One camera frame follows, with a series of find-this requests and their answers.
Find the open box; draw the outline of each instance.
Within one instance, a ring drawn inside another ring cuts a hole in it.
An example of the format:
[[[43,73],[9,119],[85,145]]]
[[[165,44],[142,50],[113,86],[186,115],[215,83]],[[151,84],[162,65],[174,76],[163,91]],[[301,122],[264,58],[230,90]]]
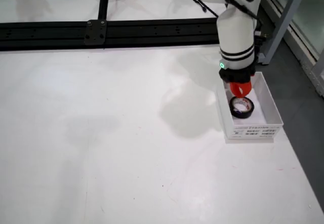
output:
[[[229,84],[217,76],[217,100],[223,126],[228,139],[271,139],[282,128],[278,109],[261,72],[251,77],[252,91],[246,96],[254,104],[247,119],[232,116],[229,101],[233,97]]]

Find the gray floor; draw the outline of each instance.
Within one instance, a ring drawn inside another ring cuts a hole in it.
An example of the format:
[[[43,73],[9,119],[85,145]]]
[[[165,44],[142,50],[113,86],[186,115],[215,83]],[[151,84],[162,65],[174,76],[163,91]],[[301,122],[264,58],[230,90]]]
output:
[[[260,9],[263,31],[274,25]],[[258,66],[276,102],[284,129],[324,210],[324,99],[320,97],[297,58],[282,41],[270,65]]]

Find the roll of tape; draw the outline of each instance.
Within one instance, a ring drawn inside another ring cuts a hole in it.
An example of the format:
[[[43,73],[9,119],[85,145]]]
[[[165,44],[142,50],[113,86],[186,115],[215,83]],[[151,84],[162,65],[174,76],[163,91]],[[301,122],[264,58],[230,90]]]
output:
[[[242,105],[245,109],[239,109],[238,105]],[[244,98],[238,98],[234,96],[229,101],[229,109],[231,111],[231,114],[238,118],[238,119],[247,119],[251,116],[253,110],[254,110],[254,104],[253,102],[248,99],[247,97]]]

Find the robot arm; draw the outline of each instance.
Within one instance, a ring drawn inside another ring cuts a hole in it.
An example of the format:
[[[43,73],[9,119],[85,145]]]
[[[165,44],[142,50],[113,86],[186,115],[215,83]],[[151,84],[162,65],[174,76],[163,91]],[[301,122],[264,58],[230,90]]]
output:
[[[230,83],[232,93],[246,96],[252,89],[251,76],[257,61],[254,45],[256,17],[261,0],[202,0],[228,4],[217,19],[221,78]]]

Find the white table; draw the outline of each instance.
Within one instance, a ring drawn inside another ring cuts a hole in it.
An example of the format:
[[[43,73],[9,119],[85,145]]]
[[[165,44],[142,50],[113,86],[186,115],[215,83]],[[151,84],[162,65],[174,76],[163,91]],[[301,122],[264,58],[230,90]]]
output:
[[[1,22],[88,20],[99,2],[0,1]],[[108,11],[208,16],[190,0],[110,0]],[[323,223],[283,130],[274,143],[225,142],[216,53],[1,53],[0,223]]]

